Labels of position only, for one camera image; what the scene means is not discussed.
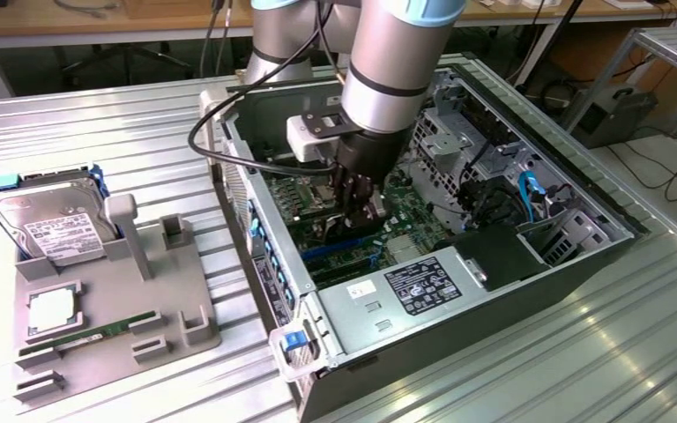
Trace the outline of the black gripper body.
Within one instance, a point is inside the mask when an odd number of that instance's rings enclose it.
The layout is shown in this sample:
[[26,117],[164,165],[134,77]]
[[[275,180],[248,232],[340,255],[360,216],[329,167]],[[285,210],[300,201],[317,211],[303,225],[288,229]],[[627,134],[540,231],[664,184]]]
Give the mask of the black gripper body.
[[348,181],[356,176],[383,185],[409,140],[411,128],[393,133],[361,130],[341,135],[335,156],[339,180]]

